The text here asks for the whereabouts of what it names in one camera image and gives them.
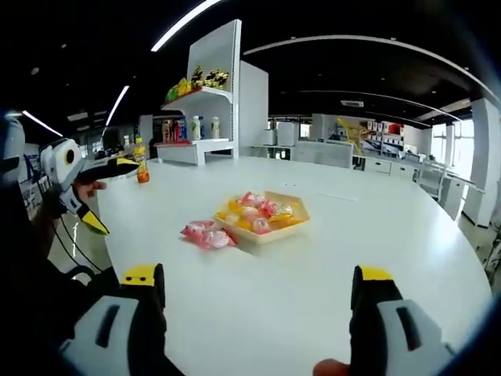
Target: bottle on shelf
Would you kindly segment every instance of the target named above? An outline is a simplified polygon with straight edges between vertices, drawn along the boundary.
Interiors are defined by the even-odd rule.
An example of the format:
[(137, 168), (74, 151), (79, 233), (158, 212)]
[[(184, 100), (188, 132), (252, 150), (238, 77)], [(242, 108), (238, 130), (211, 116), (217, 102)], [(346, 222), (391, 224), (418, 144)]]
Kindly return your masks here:
[(191, 122), (191, 139), (197, 141), (200, 139), (200, 119), (198, 116), (193, 116)]
[(219, 138), (219, 117), (217, 117), (217, 116), (212, 117), (211, 131), (212, 131), (212, 138), (218, 139)]
[(138, 182), (148, 182), (150, 180), (150, 173), (148, 172), (148, 166), (146, 165), (146, 148), (142, 144), (141, 137), (135, 139), (134, 159), (136, 163), (139, 164), (139, 167), (136, 170)]
[(205, 139), (206, 135), (205, 135), (204, 117), (199, 116), (198, 118), (200, 119), (200, 139)]
[(186, 118), (183, 116), (179, 119), (179, 128), (181, 129), (181, 141), (188, 140), (188, 128), (186, 127)]

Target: black cable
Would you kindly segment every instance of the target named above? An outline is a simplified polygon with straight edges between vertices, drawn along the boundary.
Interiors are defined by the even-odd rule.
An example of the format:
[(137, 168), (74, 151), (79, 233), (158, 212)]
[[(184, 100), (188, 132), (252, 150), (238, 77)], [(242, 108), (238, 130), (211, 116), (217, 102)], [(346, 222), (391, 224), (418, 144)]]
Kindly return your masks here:
[(70, 232), (68, 231), (68, 228), (66, 227), (66, 224), (64, 223), (63, 221), (63, 218), (61, 217), (61, 223), (63, 224), (63, 227), (64, 227), (64, 230), (66, 231), (66, 233), (68, 234), (68, 237), (71, 239), (71, 241), (73, 242), (73, 244), (75, 244), (75, 247), (78, 249), (78, 251), (81, 253), (82, 256), (84, 256), (84, 259), (86, 259), (88, 262), (91, 263), (92, 266), (94, 266), (98, 271), (102, 272), (103, 270), (101, 268), (99, 268), (94, 262), (92, 262), (90, 260), (90, 258), (88, 258), (85, 253), (80, 249), (80, 247), (78, 247), (78, 244), (73, 240), (73, 237), (71, 237), (70, 235)]
[[(31, 172), (33, 172), (33, 175), (35, 175), (35, 172), (34, 172), (34, 168), (33, 168), (33, 165), (31, 164), (31, 162), (27, 159), (27, 156), (26, 154), (24, 154), (24, 158), (26, 159), (27, 163), (30, 165), (30, 169), (31, 169)], [(38, 182), (38, 177), (35, 178), (35, 182), (37, 183), (37, 186), (38, 186), (38, 190), (40, 191), (40, 194), (42, 196), (42, 199), (43, 199), (43, 191), (41, 190), (41, 187), (40, 187), (40, 183)], [(87, 257), (87, 255), (80, 249), (80, 247), (78, 247), (78, 244), (73, 240), (73, 237), (71, 237), (70, 235), (70, 232), (68, 231), (68, 228), (66, 227), (66, 223), (64, 223), (64, 220), (63, 220), (63, 217), (61, 217), (61, 223), (63, 224), (63, 227), (64, 227), (64, 230), (66, 231), (66, 234), (68, 235), (68, 237), (70, 238), (71, 242), (74, 244), (74, 246), (76, 247), (76, 249), (78, 249), (78, 251), (80, 252), (80, 254), (84, 257), (84, 259), (86, 259), (92, 266), (94, 266), (98, 271), (102, 272), (103, 270), (101, 268), (99, 268), (94, 262), (92, 262), (90, 260), (89, 257)], [(54, 234), (57, 236), (57, 239), (59, 240), (59, 242), (61, 243), (61, 246), (63, 247), (64, 251), (66, 252), (66, 254), (68, 255), (68, 257), (70, 257), (70, 259), (73, 260), (73, 262), (75, 264), (77, 264), (77, 266), (81, 266), (73, 257), (71, 257), (70, 255), (70, 252), (66, 249), (66, 247), (64, 246), (63, 244), (63, 241), (61, 240), (61, 238), (59, 237), (59, 234), (57, 233), (56, 231), (56, 227), (54, 226), (54, 222), (52, 222), (52, 228), (54, 229)]]
[[(34, 171), (34, 168), (33, 168), (33, 165), (31, 164), (30, 160), (28, 159), (28, 157), (26, 156), (26, 154), (24, 154), (24, 159), (26, 160), (27, 164), (30, 166), (30, 170), (31, 172), (33, 173), (33, 176), (35, 176), (35, 171)], [(41, 190), (41, 186), (40, 186), (40, 183), (38, 182), (38, 177), (35, 178), (35, 182), (37, 183), (37, 186), (38, 186), (38, 190), (40, 191), (40, 195), (41, 195), (41, 199), (43, 201), (44, 199), (44, 192), (43, 190)], [(71, 261), (73, 261), (75, 264), (77, 264), (77, 266), (81, 266), (77, 260), (75, 260), (73, 257), (71, 257), (71, 254), (70, 252), (66, 249), (66, 247), (64, 246), (64, 243), (63, 241), (61, 240), (61, 237), (59, 236), (59, 234), (57, 233), (57, 230), (56, 230), (56, 227), (54, 226), (54, 221), (51, 221), (51, 225), (52, 225), (52, 229), (54, 230), (54, 234), (56, 235), (57, 239), (59, 240), (59, 242), (61, 243), (61, 247), (63, 247), (63, 250), (65, 251), (65, 253), (68, 255), (68, 257), (71, 259)]]

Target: table surface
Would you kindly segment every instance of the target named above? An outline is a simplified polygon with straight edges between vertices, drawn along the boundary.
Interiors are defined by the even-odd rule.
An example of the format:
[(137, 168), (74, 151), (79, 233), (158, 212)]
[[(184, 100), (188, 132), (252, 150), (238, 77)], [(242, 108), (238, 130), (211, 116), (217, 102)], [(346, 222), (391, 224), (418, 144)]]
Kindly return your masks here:
[[(257, 157), (149, 168), (146, 184), (121, 178), (99, 191), (99, 214), (119, 276), (164, 265), (166, 354), (189, 376), (305, 376), (325, 358), (348, 362), (358, 264), (390, 272), (456, 349), (490, 302), (474, 250), (415, 183)], [(302, 197), (312, 220), (262, 246), (201, 251), (182, 239), (189, 221), (210, 219), (248, 190)]]

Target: black ceiling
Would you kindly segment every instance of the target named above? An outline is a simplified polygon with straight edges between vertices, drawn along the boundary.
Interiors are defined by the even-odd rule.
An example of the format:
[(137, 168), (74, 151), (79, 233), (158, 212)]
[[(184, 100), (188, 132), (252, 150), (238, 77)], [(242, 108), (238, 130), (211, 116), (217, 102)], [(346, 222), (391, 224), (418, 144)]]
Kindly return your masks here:
[[(68, 115), (110, 111), (124, 85), (130, 85), (112, 124), (137, 121), (140, 114), (158, 112), (168, 88), (186, 73), (189, 46), (235, 18), (243, 21), (242, 54), (269, 43), (316, 35), (396, 38), (468, 67), (496, 94), (501, 93), (495, 73), (501, 63), (496, 11), (483, 1), (355, 0), (346, 4), (317, 0), (305, 7), (303, 2), (225, 0), (197, 17), (161, 51), (150, 52), (155, 41), (199, 2), (2, 5), (0, 106), (28, 110), (67, 136), (77, 126), (102, 127), (99, 119), (107, 118), (107, 114), (91, 115), (69, 122)], [(432, 107), (489, 96), (445, 63), (376, 42), (302, 42), (242, 58), (269, 72), (270, 114), (320, 112), (403, 121), (431, 110), (383, 96)], [(36, 67), (38, 73), (32, 74)], [(361, 100), (364, 107), (343, 107), (342, 99)], [(457, 114), (467, 117), (470, 111)], [(44, 143), (53, 137), (31, 121), (23, 123), (32, 141)]]

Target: white chair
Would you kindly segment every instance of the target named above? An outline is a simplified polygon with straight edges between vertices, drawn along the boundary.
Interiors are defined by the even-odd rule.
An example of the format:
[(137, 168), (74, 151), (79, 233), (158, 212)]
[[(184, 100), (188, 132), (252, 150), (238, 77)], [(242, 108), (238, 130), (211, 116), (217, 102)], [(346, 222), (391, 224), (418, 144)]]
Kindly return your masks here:
[(417, 183), (436, 201), (440, 201), (447, 166), (435, 161), (425, 161), (417, 178)]

